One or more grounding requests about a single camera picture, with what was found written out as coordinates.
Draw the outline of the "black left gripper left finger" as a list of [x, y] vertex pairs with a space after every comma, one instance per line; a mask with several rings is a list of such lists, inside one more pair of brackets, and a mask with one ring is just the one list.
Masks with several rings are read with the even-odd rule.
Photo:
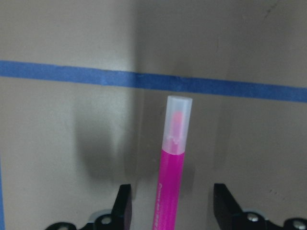
[[112, 229], [129, 230], [132, 219], [131, 185], [122, 184], [119, 187], [112, 211]]

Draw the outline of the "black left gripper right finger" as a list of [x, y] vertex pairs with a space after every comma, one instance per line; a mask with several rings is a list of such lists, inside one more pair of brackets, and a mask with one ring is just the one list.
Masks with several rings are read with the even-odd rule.
[[243, 210], [225, 184], [214, 184], [213, 211], [221, 230], [235, 230]]

